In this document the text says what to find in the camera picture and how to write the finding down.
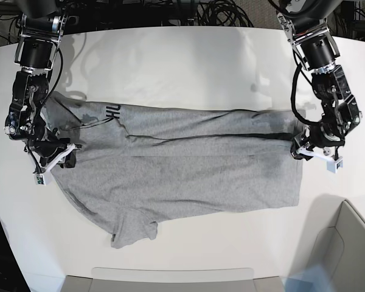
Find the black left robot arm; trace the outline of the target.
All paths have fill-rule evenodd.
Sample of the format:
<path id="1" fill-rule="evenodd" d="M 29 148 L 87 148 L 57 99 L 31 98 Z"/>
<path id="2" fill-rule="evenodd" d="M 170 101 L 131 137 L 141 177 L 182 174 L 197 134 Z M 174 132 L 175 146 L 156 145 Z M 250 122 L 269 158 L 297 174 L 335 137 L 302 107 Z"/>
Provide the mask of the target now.
<path id="1" fill-rule="evenodd" d="M 327 17 L 340 1 L 305 1 L 302 7 L 291 12 L 290 1 L 270 2 L 276 9 L 277 19 L 290 43 L 297 68 L 293 75 L 291 109 L 306 129 L 296 136 L 291 154 L 297 160 L 309 160 L 318 154 L 315 148 L 326 149 L 344 146 L 346 136 L 361 122 L 358 109 L 341 65 L 340 56 L 327 25 Z M 299 74 L 310 72 L 310 86 L 320 100 L 323 114 L 319 121 L 304 118 L 296 108 L 296 88 Z"/>

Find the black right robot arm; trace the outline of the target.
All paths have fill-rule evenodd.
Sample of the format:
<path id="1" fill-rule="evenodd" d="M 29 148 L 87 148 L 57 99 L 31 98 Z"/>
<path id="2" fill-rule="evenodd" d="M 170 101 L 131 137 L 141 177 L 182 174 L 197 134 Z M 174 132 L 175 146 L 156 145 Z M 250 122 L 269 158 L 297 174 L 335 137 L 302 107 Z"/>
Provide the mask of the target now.
<path id="1" fill-rule="evenodd" d="M 20 66 L 12 87 L 12 101 L 4 132 L 14 141 L 23 141 L 25 151 L 35 163 L 36 173 L 49 165 L 73 168 L 75 151 L 68 138 L 59 138 L 58 129 L 49 129 L 41 112 L 55 86 L 49 84 L 66 21 L 67 1 L 17 1 L 21 9 L 19 42 L 15 63 Z"/>

